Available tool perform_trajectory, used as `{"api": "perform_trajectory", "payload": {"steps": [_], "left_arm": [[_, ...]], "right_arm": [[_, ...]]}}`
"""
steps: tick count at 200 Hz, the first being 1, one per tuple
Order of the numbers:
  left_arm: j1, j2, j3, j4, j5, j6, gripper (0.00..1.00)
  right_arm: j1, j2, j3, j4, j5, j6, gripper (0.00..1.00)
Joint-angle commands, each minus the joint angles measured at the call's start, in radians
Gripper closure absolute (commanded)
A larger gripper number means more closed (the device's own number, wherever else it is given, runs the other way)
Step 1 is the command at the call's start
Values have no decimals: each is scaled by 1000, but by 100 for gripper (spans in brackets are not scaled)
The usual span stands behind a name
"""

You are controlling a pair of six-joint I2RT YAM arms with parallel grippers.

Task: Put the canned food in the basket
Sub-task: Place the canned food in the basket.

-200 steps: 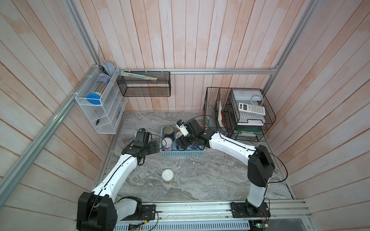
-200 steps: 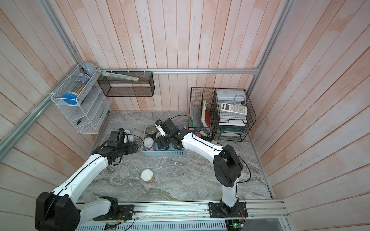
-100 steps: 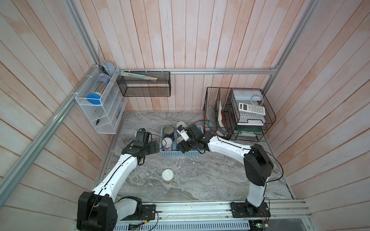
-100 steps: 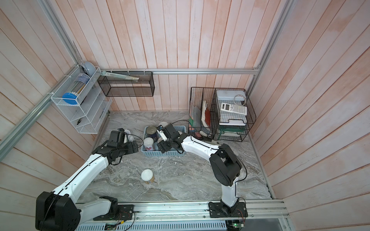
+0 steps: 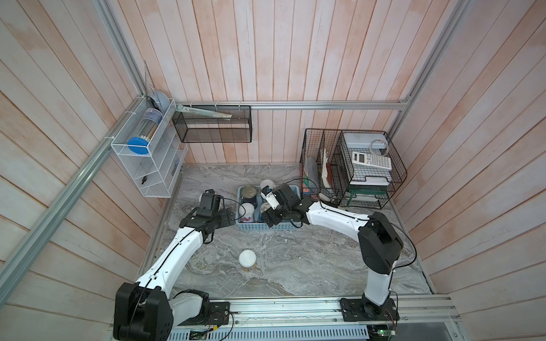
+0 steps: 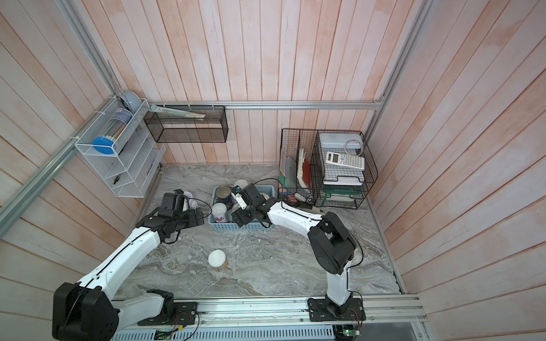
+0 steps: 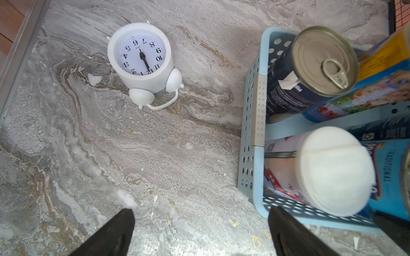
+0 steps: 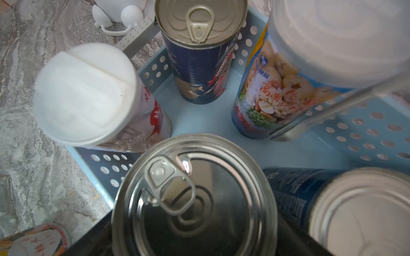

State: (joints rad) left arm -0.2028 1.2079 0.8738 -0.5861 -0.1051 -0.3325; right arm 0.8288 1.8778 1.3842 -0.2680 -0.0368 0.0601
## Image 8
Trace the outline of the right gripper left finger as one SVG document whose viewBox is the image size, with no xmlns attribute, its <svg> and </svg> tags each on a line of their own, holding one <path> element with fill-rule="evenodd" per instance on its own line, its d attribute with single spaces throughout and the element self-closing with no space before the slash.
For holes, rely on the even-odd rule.
<svg viewBox="0 0 410 256">
<path fill-rule="evenodd" d="M 70 246 L 63 256 L 113 256 L 112 212 L 110 211 L 74 245 Z"/>
</svg>

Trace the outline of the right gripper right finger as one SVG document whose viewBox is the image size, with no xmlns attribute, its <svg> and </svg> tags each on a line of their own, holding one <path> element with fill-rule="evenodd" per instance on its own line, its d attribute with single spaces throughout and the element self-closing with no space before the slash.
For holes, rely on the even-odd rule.
<svg viewBox="0 0 410 256">
<path fill-rule="evenodd" d="M 278 214 L 276 256 L 332 256 L 296 223 Z"/>
</svg>

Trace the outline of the blue can silver top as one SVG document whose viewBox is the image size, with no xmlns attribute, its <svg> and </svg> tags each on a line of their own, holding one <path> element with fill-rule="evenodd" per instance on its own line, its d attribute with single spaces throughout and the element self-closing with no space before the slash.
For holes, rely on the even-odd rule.
<svg viewBox="0 0 410 256">
<path fill-rule="evenodd" d="M 409 255 L 409 175 L 380 167 L 264 174 L 279 211 L 333 255 Z"/>
</svg>

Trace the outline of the blue Progresso soup can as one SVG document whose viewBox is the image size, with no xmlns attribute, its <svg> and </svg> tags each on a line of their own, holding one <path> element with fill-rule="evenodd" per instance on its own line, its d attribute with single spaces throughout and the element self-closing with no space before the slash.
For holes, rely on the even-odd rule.
<svg viewBox="0 0 410 256">
<path fill-rule="evenodd" d="M 116 256 L 273 256 L 278 210 L 270 184 L 241 147 L 212 134 L 179 135 L 129 170 L 112 212 Z"/>
</svg>

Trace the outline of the light blue plastic basket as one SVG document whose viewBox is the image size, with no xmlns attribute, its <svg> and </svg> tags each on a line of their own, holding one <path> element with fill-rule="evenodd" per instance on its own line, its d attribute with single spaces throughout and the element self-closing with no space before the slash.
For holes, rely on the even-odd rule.
<svg viewBox="0 0 410 256">
<path fill-rule="evenodd" d="M 352 98 L 346 93 L 311 109 L 304 116 L 313 126 L 298 139 L 277 143 L 246 138 L 234 127 L 231 109 L 245 69 L 251 45 L 260 36 L 267 17 L 248 9 L 240 31 L 227 88 L 216 101 L 195 105 L 182 98 L 176 88 L 165 48 L 160 49 L 138 74 L 168 114 L 174 136 L 210 133 L 224 137 L 248 152 L 263 167 L 353 169 L 377 166 L 409 173 L 410 109 L 392 96 L 367 99 L 328 118 L 323 114 Z"/>
</svg>

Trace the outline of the red white can white lid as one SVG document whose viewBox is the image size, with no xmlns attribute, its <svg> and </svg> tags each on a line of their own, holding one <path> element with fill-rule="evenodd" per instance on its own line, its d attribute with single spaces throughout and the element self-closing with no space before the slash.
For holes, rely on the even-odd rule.
<svg viewBox="0 0 410 256">
<path fill-rule="evenodd" d="M 172 131 L 130 59 L 104 43 L 52 57 L 35 80 L 33 112 L 46 136 L 72 147 L 143 153 Z"/>
</svg>

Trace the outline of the colourful can white lid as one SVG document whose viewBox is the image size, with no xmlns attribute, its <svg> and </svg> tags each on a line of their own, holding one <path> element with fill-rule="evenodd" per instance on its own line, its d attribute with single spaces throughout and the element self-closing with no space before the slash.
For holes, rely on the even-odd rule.
<svg viewBox="0 0 410 256">
<path fill-rule="evenodd" d="M 274 1 L 232 121 L 265 139 L 343 93 L 409 83 L 409 1 Z"/>
</svg>

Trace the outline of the dark blue gold-top can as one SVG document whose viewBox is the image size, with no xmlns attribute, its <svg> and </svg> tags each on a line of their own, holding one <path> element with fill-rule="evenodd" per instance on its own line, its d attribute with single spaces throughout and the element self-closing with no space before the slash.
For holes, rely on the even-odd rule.
<svg viewBox="0 0 410 256">
<path fill-rule="evenodd" d="M 215 101 L 224 92 L 248 2 L 162 0 L 154 10 L 181 95 L 198 105 Z"/>
</svg>

